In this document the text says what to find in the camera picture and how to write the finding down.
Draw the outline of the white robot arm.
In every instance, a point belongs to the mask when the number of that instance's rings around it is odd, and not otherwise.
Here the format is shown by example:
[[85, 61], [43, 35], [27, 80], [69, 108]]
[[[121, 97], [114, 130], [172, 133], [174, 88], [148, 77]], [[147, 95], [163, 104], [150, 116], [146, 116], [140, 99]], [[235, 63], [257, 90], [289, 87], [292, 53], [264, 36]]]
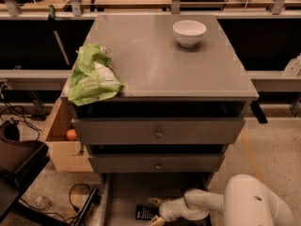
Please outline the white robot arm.
[[188, 189], [177, 199], [153, 199], [159, 209], [148, 226], [164, 226], [178, 218], [202, 220], [209, 211], [224, 217], [224, 226], [294, 226], [293, 212], [264, 183], [255, 177], [231, 177], [224, 194]]

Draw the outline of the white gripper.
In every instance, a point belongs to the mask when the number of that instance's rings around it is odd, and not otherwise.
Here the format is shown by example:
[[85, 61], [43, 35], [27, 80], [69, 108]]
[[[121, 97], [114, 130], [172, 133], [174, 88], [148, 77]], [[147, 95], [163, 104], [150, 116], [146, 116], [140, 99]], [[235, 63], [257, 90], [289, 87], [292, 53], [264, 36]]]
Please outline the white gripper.
[[160, 217], [153, 217], [147, 226], [164, 226], [166, 222], [175, 221], [178, 218], [184, 218], [189, 221], [198, 221], [209, 216], [209, 210], [206, 208], [190, 209], [184, 198], [166, 200], [148, 198], [148, 202], [159, 207]]

